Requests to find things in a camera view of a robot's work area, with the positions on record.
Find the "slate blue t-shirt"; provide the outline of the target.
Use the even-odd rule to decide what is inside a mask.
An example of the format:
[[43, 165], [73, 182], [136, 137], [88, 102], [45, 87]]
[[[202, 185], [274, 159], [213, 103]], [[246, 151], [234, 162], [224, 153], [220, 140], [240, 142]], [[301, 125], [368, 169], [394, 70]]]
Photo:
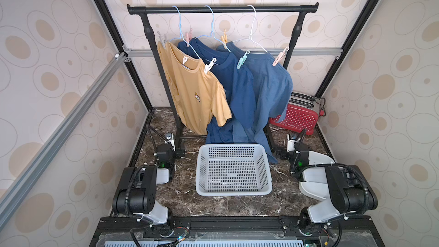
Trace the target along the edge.
[[[231, 42], [228, 43], [228, 48], [238, 61], [245, 53]], [[255, 143], [265, 148], [270, 163], [277, 164], [278, 160], [272, 154], [264, 127], [270, 118], [285, 116], [293, 82], [289, 73], [281, 65], [272, 66], [274, 60], [274, 57], [269, 53], [250, 53], [241, 67], [248, 68], [254, 77], [256, 111], [252, 131]]]

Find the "white wire hanger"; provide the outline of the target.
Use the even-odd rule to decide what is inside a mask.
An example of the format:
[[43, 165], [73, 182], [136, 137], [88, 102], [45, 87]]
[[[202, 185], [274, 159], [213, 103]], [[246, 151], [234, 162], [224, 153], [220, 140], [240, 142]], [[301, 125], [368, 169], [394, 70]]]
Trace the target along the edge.
[[248, 38], [240, 38], [238, 40], [234, 40], [233, 43], [237, 44], [240, 41], [250, 41], [252, 44], [257, 45], [260, 49], [262, 49], [262, 51], [268, 53], [268, 51], [261, 44], [259, 44], [257, 41], [253, 39], [253, 32], [256, 24], [257, 12], [256, 12], [256, 8], [253, 5], [247, 5], [247, 7], [251, 7], [253, 9], [253, 20], [252, 20], [249, 36]]

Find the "yellow orange clothespin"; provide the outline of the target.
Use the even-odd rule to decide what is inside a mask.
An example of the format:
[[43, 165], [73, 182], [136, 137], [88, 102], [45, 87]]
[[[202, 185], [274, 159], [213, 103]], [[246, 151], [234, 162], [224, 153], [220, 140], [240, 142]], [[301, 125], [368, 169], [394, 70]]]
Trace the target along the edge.
[[227, 37], [227, 34], [226, 34], [226, 30], [224, 30], [224, 34], [221, 36], [221, 41], [223, 43], [227, 43], [228, 42], [228, 37]]

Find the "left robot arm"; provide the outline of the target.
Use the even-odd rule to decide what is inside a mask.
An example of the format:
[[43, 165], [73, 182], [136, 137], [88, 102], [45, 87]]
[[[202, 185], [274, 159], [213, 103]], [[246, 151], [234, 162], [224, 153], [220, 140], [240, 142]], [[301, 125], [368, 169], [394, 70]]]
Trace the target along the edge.
[[150, 225], [169, 224], [170, 210], [157, 199], [157, 185], [172, 181], [175, 161], [185, 155], [184, 148], [175, 148], [171, 143], [157, 147], [153, 165], [128, 167], [122, 172], [112, 201], [113, 212], [135, 218]]

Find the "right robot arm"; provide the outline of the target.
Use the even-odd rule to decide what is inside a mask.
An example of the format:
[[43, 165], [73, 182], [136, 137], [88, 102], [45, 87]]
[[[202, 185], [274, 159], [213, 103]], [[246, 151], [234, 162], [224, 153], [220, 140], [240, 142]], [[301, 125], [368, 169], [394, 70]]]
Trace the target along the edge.
[[298, 148], [282, 150], [280, 158], [289, 161], [289, 173], [298, 179], [300, 192], [318, 201], [302, 209], [300, 229], [347, 220], [378, 207], [378, 197], [358, 166], [336, 163], [327, 155]]

